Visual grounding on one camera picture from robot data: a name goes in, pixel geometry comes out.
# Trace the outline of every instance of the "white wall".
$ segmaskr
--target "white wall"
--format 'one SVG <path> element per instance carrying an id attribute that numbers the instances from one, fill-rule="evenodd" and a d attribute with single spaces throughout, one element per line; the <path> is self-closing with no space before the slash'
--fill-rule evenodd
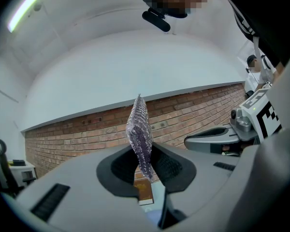
<path id="1" fill-rule="evenodd" d="M 243 82 L 241 70 L 237 58 L 191 35 L 140 30 L 104 36 L 37 76 L 20 128 L 130 105 L 139 93 L 150 100 Z"/>
<path id="2" fill-rule="evenodd" d="M 212 17 L 211 25 L 215 33 L 212 34 L 214 37 L 211 41 L 223 51 L 237 56 L 247 38 L 236 24 L 234 12 L 228 0 L 213 0 L 213 4 L 219 9 Z"/>
<path id="3" fill-rule="evenodd" d="M 25 159 L 25 140 L 18 126 L 22 105 L 32 80 L 25 73 L 15 72 L 11 63 L 0 57 L 0 139 L 7 144 L 7 158 Z"/>

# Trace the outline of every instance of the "brick wall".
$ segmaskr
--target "brick wall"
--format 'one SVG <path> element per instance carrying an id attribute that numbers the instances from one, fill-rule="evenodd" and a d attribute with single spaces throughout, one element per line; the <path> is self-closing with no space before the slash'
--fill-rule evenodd
<path id="1" fill-rule="evenodd" d="M 184 138 L 228 121 L 245 99 L 242 85 L 212 88 L 147 102 L 154 141 L 184 149 Z M 125 127 L 132 106 L 81 116 L 26 132 L 26 158 L 41 177 L 64 161 L 128 143 Z M 137 169 L 136 178 L 143 175 Z"/>

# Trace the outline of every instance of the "ceiling light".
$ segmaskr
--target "ceiling light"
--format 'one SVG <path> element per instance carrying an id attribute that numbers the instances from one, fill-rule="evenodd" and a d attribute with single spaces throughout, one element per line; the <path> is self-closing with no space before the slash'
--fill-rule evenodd
<path id="1" fill-rule="evenodd" d="M 19 6 L 16 13 L 13 15 L 12 19 L 9 22 L 8 29 L 10 32 L 13 32 L 16 25 L 18 24 L 21 17 L 23 17 L 24 13 L 28 10 L 28 8 L 35 2 L 36 0 L 24 0 L 23 3 Z"/>

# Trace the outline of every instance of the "bubble wrap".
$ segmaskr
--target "bubble wrap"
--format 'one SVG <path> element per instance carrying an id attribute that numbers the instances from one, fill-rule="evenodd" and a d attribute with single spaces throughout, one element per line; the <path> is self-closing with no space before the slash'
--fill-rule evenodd
<path id="1" fill-rule="evenodd" d="M 146 104 L 140 95 L 134 101 L 127 122 L 126 133 L 132 149 L 139 159 L 142 173 L 151 181 L 153 171 L 150 165 L 150 155 L 153 136 L 149 125 Z"/>

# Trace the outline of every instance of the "vent slot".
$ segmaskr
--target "vent slot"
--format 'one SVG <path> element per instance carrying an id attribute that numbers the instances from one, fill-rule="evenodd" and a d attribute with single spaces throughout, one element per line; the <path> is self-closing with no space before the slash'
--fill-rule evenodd
<path id="1" fill-rule="evenodd" d="M 53 214 L 69 189 L 69 186 L 55 184 L 37 203 L 37 205 L 35 205 L 31 212 L 46 222 Z"/>
<path id="2" fill-rule="evenodd" d="M 223 168 L 223 169 L 226 169 L 226 170 L 230 170 L 230 171 L 233 171 L 235 169 L 234 165 L 226 164 L 226 163 L 219 162 L 219 161 L 215 162 L 214 166 L 215 167 L 219 167 L 219 168 Z"/>

